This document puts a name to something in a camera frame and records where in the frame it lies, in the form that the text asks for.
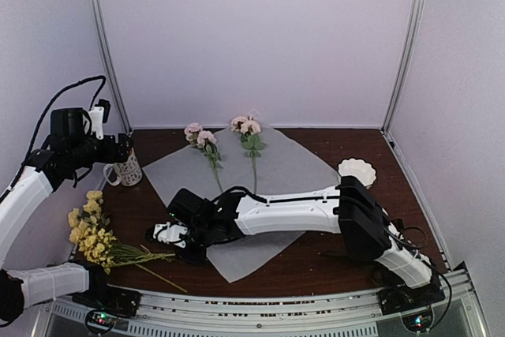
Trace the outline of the white wrapping paper sheet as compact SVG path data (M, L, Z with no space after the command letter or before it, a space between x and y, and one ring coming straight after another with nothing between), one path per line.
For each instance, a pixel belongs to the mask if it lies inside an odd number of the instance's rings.
M339 184L336 171L299 143L273 128L260 133L266 144L251 163L240 137L228 129L216 134L222 161L214 175L208 159L197 149L184 147L144 166L143 171L164 204L187 188L208 199L234 185L260 195L303 193ZM229 283L264 266L302 235L300 231L259 234L225 245L213 245L207 257Z

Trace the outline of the small yellow flower bunch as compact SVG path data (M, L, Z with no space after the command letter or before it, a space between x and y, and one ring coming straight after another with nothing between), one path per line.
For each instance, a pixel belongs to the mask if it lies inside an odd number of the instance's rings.
M121 243L111 230L103 228L98 230L96 227L83 232L77 242L77 248L87 261L98 264L107 274L110 274L113 268L132 266L153 275L184 294L188 293L183 287L145 266L152 261L172 262L175 260L174 253L153 253L142 245L140 247L127 245Z

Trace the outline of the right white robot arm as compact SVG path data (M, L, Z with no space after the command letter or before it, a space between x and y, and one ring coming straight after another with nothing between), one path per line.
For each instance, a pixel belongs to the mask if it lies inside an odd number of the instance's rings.
M354 176L307 193L258 195L233 186L212 200L180 189L167 211L174 217L159 241L202 254L213 245L286 231L342 235L353 260L375 261L405 285L408 304L423 305L435 293L436 272L409 243L376 198Z

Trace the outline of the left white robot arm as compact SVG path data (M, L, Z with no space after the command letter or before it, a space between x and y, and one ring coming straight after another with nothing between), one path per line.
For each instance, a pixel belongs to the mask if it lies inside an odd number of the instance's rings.
M106 135L108 112L103 105L63 108L50 114L50 133L40 149L30 151L21 174L1 196L1 258L36 209L66 180L78 183L80 169L96 163L124 163L133 151L125 134ZM82 293L97 309L114 300L105 272L97 264L64 263L27 271L1 270L1 325L15 321L25 309L67 294Z

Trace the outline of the large yellow flower bunch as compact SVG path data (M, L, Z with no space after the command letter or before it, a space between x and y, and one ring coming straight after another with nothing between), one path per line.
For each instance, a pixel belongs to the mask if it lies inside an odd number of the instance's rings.
M103 213L103 192L91 190L86 193L86 203L74 208L67 216L70 227L69 241L77 245L88 232L109 226L110 218Z

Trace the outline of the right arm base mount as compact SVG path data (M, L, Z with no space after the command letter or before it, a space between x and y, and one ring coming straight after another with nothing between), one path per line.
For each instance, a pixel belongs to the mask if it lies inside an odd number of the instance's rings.
M401 313L403 326L417 335L433 331L446 316L452 301L452 288L447 278L436 268L429 268L432 269L430 282L416 289L408 287L386 268L376 266L371 274L373 283L382 287L377 294L382 315ZM436 316L434 304L446 299L441 281L448 285L449 299L442 314Z

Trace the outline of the pink flower stem two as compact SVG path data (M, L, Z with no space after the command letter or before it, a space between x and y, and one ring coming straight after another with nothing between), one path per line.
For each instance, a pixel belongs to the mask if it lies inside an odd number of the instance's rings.
M219 169L222 167L221 155L214 133L204 129L201 124L192 122L184 128L184 134L189 145L198 149L207 158L219 190L222 192L223 185L219 177Z

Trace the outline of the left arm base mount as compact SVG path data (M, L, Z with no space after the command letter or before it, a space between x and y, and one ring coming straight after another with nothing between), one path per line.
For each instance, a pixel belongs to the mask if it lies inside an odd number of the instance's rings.
M71 297L74 303L89 308L84 316L84 326L89 332L102 336L112 331L118 321L137 315L141 300L138 291L110 286L100 266L88 268L88 278L88 289Z

